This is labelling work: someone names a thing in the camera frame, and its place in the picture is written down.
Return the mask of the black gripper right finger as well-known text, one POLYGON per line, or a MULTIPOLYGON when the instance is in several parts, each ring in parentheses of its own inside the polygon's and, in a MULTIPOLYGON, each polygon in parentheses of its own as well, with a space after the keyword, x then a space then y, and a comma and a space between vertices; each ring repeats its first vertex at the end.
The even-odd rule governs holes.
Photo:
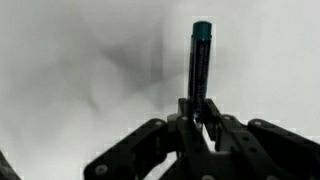
POLYGON ((216 151, 241 158, 244 180, 320 180, 320 144, 255 118, 246 125, 205 100, 203 121, 216 151))

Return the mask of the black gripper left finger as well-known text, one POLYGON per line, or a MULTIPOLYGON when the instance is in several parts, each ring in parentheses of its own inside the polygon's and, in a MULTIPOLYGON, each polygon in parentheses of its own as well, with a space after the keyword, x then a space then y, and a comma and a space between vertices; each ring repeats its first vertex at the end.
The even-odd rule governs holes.
POLYGON ((177 160, 159 180, 202 180, 209 170, 209 154, 203 136, 191 120, 190 103, 178 100, 178 113, 167 121, 151 119, 116 145, 91 161, 84 170, 85 180, 143 180, 167 155, 177 160))

